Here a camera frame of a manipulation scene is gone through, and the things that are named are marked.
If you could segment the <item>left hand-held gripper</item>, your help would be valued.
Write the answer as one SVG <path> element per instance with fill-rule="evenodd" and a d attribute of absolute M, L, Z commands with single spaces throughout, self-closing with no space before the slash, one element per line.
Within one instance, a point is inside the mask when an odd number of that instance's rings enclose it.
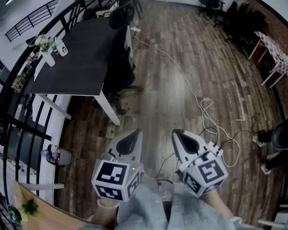
<path fill-rule="evenodd" d="M 134 129 L 111 140 L 96 161 L 92 185 L 101 198 L 127 202 L 141 183 L 143 132 Z"/>

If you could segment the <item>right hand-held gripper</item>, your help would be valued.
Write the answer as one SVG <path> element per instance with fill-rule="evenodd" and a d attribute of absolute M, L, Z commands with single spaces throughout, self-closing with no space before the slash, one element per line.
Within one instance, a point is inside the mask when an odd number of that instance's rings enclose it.
<path fill-rule="evenodd" d="M 217 189 L 227 179 L 222 152 L 213 142 L 207 144 L 199 135 L 182 129 L 174 129 L 171 139 L 180 162 L 176 174 L 197 197 Z"/>

